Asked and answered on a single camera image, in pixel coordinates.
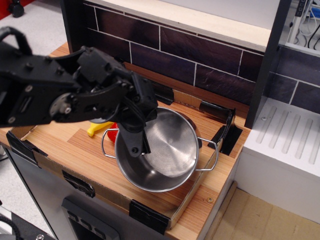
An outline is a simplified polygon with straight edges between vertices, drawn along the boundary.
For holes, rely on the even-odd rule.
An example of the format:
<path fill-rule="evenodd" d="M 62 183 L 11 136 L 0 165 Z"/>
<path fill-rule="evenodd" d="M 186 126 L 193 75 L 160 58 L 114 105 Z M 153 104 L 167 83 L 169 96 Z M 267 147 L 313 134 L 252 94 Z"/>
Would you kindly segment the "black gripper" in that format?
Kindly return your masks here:
<path fill-rule="evenodd" d="M 65 90 L 52 102 L 53 120 L 118 122 L 132 157 L 151 153 L 145 127 L 157 118 L 158 102 L 149 80 L 94 47 L 82 47 L 55 60 L 69 74 L 74 89 Z"/>

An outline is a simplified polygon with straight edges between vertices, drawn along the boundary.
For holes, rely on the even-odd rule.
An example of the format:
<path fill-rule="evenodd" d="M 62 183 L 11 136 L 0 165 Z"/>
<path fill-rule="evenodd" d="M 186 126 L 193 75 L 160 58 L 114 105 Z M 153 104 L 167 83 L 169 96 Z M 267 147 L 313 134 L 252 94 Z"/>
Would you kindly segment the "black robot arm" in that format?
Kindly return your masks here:
<path fill-rule="evenodd" d="M 22 127 L 50 122 L 116 122 L 130 155 L 149 154 L 146 123 L 157 117 L 152 83 L 112 56 L 83 46 L 50 57 L 34 55 L 26 36 L 6 26 L 0 38 L 0 125 Z"/>

